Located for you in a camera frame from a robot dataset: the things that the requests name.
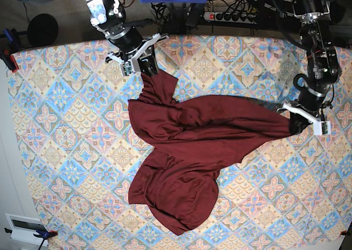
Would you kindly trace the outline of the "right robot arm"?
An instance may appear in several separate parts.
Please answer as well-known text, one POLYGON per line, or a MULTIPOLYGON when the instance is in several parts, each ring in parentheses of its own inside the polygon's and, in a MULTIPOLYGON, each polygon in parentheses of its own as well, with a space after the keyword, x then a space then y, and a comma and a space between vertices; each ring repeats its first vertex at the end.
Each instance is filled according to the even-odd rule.
POLYGON ((156 33, 144 38, 137 30, 156 22, 152 19, 126 21, 125 6, 121 0, 85 0, 91 13, 90 23, 103 33, 118 51, 109 52, 105 62, 116 62, 123 76, 144 73, 158 74, 154 44, 167 38, 156 33))

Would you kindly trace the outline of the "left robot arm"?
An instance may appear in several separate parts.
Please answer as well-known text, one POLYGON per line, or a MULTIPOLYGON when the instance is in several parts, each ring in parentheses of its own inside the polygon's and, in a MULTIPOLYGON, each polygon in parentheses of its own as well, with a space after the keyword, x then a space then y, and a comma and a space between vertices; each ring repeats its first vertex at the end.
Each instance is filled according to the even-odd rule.
POLYGON ((280 108, 289 111, 291 134, 300 134, 309 125, 314 135, 331 133, 331 123, 324 110, 332 107, 326 100, 329 92, 339 81, 342 69, 329 30, 330 0, 290 0, 293 16, 300 20, 300 40, 295 41, 284 29, 281 19, 287 11, 285 0, 271 0, 276 8, 276 22, 284 37, 294 46, 304 50, 307 58, 307 73, 299 73, 293 79, 300 92, 298 99, 284 103, 280 108))

